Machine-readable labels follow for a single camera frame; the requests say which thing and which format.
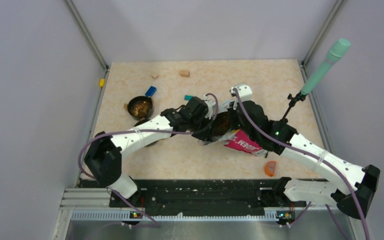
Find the orange plastic piece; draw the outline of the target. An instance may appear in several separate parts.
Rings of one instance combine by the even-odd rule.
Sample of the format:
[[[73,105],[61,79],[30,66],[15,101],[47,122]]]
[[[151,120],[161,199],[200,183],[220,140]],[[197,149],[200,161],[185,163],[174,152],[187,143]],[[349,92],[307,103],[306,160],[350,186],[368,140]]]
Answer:
[[[276,171],[277,162],[276,161],[268,161],[264,166],[264,173],[268,177],[274,177]]]

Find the black pet bowl far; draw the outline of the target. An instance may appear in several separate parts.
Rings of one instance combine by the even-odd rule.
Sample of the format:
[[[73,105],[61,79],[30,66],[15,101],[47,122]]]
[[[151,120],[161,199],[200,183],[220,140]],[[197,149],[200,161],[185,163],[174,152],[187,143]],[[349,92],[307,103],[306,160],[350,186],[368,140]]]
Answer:
[[[154,101],[149,96],[136,96],[124,104],[127,113],[136,120],[147,119],[154,112]]]

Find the wooden block right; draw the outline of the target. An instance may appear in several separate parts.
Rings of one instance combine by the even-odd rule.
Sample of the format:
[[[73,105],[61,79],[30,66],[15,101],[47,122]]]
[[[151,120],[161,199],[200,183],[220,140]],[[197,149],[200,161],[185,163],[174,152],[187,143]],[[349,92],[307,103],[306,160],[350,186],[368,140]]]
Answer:
[[[180,70],[179,75],[184,78],[189,78],[191,72],[189,70]]]

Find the wooden block left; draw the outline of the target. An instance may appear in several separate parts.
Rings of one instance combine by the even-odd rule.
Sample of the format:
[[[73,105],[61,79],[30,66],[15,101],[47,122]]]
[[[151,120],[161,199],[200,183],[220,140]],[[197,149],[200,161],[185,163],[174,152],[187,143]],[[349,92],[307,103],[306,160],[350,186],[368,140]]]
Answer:
[[[157,79],[159,77],[159,74],[158,73],[152,73],[150,75],[153,79]]]

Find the yellow block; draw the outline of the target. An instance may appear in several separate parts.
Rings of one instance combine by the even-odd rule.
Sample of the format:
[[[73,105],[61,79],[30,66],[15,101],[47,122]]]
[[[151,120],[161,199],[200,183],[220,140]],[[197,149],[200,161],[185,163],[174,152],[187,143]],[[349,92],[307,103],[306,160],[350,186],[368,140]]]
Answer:
[[[99,87],[100,88],[103,88],[104,86],[105,86],[105,79],[104,78],[102,78],[100,81],[99,81]]]

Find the mint green microphone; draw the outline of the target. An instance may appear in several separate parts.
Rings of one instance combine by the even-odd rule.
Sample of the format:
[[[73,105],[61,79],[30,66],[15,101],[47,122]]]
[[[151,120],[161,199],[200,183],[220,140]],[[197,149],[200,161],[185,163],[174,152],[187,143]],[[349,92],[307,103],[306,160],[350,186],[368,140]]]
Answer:
[[[320,81],[326,76],[328,71],[341,60],[351,46],[351,42],[346,38],[338,39],[327,51],[324,60],[308,78],[300,90],[302,96],[308,95]]]

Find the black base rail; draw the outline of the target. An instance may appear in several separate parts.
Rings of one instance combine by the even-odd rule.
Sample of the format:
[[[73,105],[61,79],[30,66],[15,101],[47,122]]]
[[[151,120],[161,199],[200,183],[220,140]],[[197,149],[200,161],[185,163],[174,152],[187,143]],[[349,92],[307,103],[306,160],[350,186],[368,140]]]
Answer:
[[[177,179],[135,181],[138,191],[128,199],[149,216],[262,216],[268,208],[306,207],[276,195],[275,179]]]

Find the wooden block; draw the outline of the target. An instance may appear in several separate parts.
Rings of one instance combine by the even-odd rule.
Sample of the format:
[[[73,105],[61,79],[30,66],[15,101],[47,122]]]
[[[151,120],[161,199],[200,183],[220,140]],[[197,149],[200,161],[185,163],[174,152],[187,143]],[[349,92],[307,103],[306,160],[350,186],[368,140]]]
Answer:
[[[189,70],[180,70],[179,75],[184,78],[189,78],[191,72]]]
[[[158,73],[152,73],[150,75],[153,79],[157,79],[159,77],[159,74]]]

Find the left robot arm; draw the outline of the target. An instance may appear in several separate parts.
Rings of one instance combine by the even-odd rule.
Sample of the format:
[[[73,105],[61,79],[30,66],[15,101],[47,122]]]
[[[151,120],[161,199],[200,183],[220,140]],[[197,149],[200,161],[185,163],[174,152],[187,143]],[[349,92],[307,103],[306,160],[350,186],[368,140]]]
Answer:
[[[175,135],[194,138],[210,130],[219,110],[217,97],[207,93],[192,97],[185,105],[168,108],[145,123],[129,130],[100,132],[80,151],[79,159],[88,168],[84,174],[103,188],[118,193],[129,207],[140,202],[140,193],[134,180],[122,170],[123,158],[139,149]]]

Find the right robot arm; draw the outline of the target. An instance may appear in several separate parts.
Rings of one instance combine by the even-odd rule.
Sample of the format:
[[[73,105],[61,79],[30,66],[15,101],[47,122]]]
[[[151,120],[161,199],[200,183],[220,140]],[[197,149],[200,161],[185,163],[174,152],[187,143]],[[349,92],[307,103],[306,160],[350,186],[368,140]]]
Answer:
[[[277,205],[315,202],[335,205],[354,219],[367,217],[379,183],[378,167],[350,163],[312,143],[287,120],[269,120],[263,108],[251,100],[251,88],[245,83],[232,87],[230,93],[235,98],[229,105],[234,127],[264,150],[294,160],[324,178],[318,182],[282,177],[273,192]]]

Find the blue block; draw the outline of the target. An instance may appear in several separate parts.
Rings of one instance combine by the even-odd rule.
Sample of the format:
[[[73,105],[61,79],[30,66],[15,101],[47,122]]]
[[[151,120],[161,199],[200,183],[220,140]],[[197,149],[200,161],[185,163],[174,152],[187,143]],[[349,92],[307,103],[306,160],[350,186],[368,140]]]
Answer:
[[[156,93],[156,91],[157,91],[157,88],[155,86],[150,86],[146,91],[145,96],[150,98]]]

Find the teal block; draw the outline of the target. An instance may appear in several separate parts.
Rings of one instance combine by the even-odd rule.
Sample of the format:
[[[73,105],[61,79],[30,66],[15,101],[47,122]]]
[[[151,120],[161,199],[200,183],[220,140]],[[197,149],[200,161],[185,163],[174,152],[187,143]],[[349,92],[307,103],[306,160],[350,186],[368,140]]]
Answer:
[[[192,95],[185,95],[183,99],[184,99],[185,101],[189,101],[189,100],[191,100],[192,98],[193,98]]]

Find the pet food bag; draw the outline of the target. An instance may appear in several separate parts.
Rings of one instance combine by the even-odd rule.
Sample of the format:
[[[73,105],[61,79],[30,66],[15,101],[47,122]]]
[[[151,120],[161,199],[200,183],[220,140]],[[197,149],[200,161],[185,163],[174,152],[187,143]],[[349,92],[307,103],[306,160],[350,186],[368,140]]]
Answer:
[[[223,146],[257,157],[268,157],[269,152],[252,141],[239,128],[239,121],[234,116],[231,106],[235,103],[232,100],[226,100],[218,106],[218,113],[215,121],[207,132],[204,140],[199,139],[198,143],[202,146],[215,142],[221,142]]]

